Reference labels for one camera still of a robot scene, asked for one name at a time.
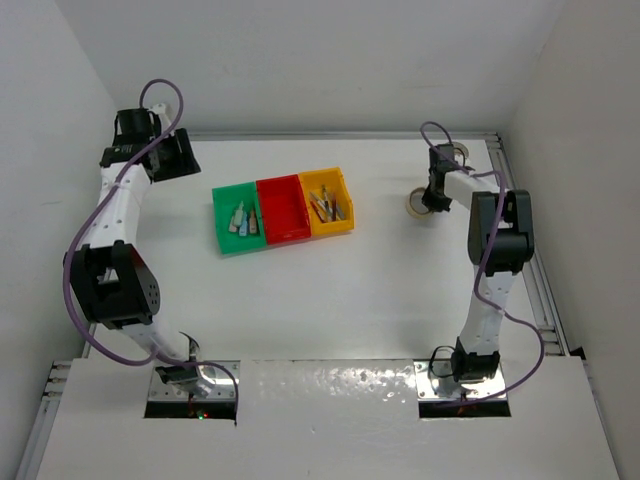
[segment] white enclosure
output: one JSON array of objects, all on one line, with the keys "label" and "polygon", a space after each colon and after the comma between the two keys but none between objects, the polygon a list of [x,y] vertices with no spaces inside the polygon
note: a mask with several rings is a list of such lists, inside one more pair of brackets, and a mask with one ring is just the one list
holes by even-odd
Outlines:
[{"label": "white enclosure", "polygon": [[[51,362],[80,353],[62,254],[95,206],[115,111],[155,77],[183,90],[203,173],[152,186],[140,250],[161,314],[207,356],[243,361],[241,423],[143,420],[146,370],[92,351],[71,369],[39,478],[605,479],[615,467],[636,478],[639,30],[635,0],[0,0],[0,478],[18,471]],[[164,87],[156,100],[175,107]],[[417,420],[408,362],[455,341],[472,284],[467,212],[427,223],[404,212],[426,181],[424,120],[504,138],[508,161],[495,135],[457,135],[479,168],[493,161],[532,195],[545,270],[528,270],[526,288],[519,279],[508,308],[553,326],[557,304],[591,385],[577,358],[548,357],[510,396],[510,419]],[[355,131],[367,139],[317,136]],[[331,166],[344,171],[354,232],[217,253],[212,187]],[[318,276],[333,279],[334,302],[307,288]],[[238,285],[253,286],[252,302]],[[512,382],[535,339],[507,323],[501,352]],[[364,371],[389,385],[371,381],[365,395],[332,383]],[[131,443],[117,441],[124,426]],[[496,457],[487,438],[499,438]],[[189,439],[196,448],[180,455]],[[461,446],[475,453],[460,460]],[[198,468],[202,456],[215,466]]]},{"label": "white enclosure", "polygon": [[57,2],[119,108],[160,75],[186,93],[185,126],[245,132],[502,128],[562,4]]},{"label": "white enclosure", "polygon": [[0,478],[13,478],[51,362],[82,348],[60,265],[115,107],[47,1],[0,1],[0,85]]}]

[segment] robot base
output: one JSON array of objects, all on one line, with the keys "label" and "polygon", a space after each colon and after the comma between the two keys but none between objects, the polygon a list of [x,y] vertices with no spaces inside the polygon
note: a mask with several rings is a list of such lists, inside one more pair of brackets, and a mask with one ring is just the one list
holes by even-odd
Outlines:
[{"label": "robot base", "polygon": [[[229,369],[240,384],[240,362],[216,362]],[[144,418],[195,418],[235,420],[233,382],[224,373],[215,379],[215,388],[206,398],[190,396],[173,385],[162,383],[152,371]]]},{"label": "robot base", "polygon": [[[507,394],[492,398],[468,407],[460,406],[463,400],[476,400],[505,388],[502,368],[498,367],[493,378],[479,382],[461,382],[453,380],[449,360],[434,360],[429,372],[429,360],[416,360],[416,388],[420,418],[471,418],[471,417],[510,417]],[[447,402],[455,402],[448,407]]]}]

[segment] white wall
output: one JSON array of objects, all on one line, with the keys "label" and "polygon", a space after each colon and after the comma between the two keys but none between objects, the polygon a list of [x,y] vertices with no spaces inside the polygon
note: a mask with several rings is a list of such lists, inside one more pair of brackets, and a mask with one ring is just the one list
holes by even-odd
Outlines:
[{"label": "white wall", "polygon": [[300,131],[503,127],[563,0],[57,2],[119,107],[161,75],[188,128]]},{"label": "white wall", "polygon": [[625,478],[640,472],[639,31],[636,0],[570,1],[507,135]]},{"label": "white wall", "polygon": [[0,478],[13,478],[51,361],[80,340],[62,255],[95,204],[113,101],[58,7],[0,0]]}]

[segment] small tool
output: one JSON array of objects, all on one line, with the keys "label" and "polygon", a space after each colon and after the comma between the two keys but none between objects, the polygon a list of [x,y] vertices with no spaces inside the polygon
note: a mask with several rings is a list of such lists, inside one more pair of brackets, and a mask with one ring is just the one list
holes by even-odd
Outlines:
[{"label": "small tool", "polygon": [[238,231],[238,235],[241,237],[247,236],[247,229],[249,228],[249,219],[247,216],[247,212],[242,214],[242,223],[240,224],[240,230]]},{"label": "small tool", "polygon": [[338,200],[336,199],[336,193],[333,192],[333,204],[331,205],[331,221],[335,222],[337,220],[338,215]]},{"label": "small tool", "polygon": [[318,208],[318,205],[315,204],[315,202],[311,202],[311,207],[313,208],[313,211],[316,212],[316,215],[318,215],[318,218],[320,219],[320,221],[322,223],[326,223],[327,221],[324,218],[324,215],[322,214],[322,211],[320,210],[320,208]]},{"label": "small tool", "polygon": [[327,212],[327,222],[333,218],[333,212],[331,211],[331,202],[329,202],[329,194],[327,193],[327,187],[322,185],[322,196],[324,197],[324,211]]},{"label": "small tool", "polygon": [[314,192],[311,192],[311,196],[313,197],[313,200],[315,200],[315,202],[318,204],[318,206],[322,209],[322,211],[326,212],[324,207],[324,201]]},{"label": "small tool", "polygon": [[251,235],[256,235],[258,233],[258,221],[256,219],[255,209],[252,209],[251,215],[249,215],[249,233]]},{"label": "small tool", "polygon": [[236,212],[233,215],[233,224],[236,227],[239,227],[240,225],[242,225],[243,215],[244,215],[244,202],[240,202],[240,205],[238,205],[238,208],[236,208]]}]

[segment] metal plate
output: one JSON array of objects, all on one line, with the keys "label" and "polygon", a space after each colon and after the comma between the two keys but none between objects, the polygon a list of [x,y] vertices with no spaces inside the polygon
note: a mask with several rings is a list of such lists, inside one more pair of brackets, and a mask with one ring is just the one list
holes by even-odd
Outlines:
[{"label": "metal plate", "polygon": [[[429,360],[416,360],[416,387],[419,402],[445,402],[461,400],[462,393],[467,400],[481,399],[498,393],[505,388],[502,367],[493,378],[485,378],[481,382],[455,383],[451,377],[437,378],[429,373]],[[447,375],[451,372],[449,360],[436,359],[433,362],[433,372],[437,375]],[[487,402],[506,402],[507,394],[486,400]]]},{"label": "metal plate", "polygon": [[[236,382],[240,385],[240,361],[229,362],[216,362],[229,369],[236,378]],[[224,372],[216,370],[216,387],[207,398],[194,397],[191,402],[193,404],[198,403],[229,403],[234,402],[235,391],[233,389],[233,381],[225,375]],[[172,385],[165,385],[160,380],[160,376],[156,373],[155,369],[152,370],[151,383],[149,384],[148,402],[157,403],[186,403],[188,401],[188,395],[177,389]]]}]

